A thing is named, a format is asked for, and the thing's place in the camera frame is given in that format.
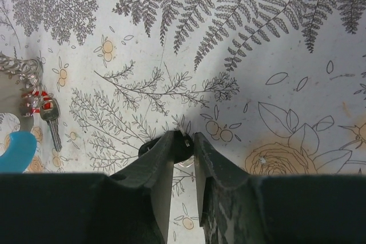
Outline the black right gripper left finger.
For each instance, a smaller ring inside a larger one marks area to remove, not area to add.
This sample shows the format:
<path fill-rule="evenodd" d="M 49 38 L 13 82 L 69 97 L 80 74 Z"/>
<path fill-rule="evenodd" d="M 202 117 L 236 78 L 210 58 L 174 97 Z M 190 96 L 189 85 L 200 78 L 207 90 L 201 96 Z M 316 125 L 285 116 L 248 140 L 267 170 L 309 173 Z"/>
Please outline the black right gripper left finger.
<path fill-rule="evenodd" d="M 113 175 L 1 175 L 2 243 L 166 243 L 174 132 Z"/>

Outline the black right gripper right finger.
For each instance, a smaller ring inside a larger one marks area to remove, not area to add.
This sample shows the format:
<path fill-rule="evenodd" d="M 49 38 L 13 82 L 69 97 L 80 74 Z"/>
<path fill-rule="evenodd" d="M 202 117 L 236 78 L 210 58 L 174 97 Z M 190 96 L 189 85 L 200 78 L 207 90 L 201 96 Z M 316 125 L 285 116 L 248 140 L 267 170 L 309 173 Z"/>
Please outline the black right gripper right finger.
<path fill-rule="evenodd" d="M 206 243 L 364 243 L 365 176 L 251 175 L 194 136 Z"/>

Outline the key with black tag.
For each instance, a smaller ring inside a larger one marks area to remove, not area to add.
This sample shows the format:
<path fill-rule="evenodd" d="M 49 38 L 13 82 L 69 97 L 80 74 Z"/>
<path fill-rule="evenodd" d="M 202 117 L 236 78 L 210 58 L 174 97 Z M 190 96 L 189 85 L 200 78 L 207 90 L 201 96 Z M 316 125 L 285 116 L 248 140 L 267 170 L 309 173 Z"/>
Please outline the key with black tag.
<path fill-rule="evenodd" d="M 144 143 L 138 150 L 138 157 L 143 156 L 152 149 L 161 138 L 162 136 Z M 174 129 L 174 144 L 176 150 L 174 153 L 174 163 L 181 167 L 190 167 L 194 162 L 194 144 L 192 137 L 184 130 L 181 124 L 178 124 Z"/>

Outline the metal key organizer blue handle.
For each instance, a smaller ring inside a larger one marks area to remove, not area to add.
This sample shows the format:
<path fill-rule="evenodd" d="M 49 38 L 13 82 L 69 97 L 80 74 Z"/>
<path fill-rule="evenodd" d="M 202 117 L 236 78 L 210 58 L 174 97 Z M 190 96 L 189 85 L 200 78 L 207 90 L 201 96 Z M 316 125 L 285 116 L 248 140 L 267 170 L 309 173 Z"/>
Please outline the metal key organizer blue handle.
<path fill-rule="evenodd" d="M 9 134 L 10 143 L 1 155 L 2 173 L 22 173 L 31 163 L 37 149 L 31 133 L 34 117 L 21 114 L 21 95 L 44 89 L 43 65 L 40 59 L 16 59 L 1 54 L 1 113 L 16 116 L 18 131 Z"/>

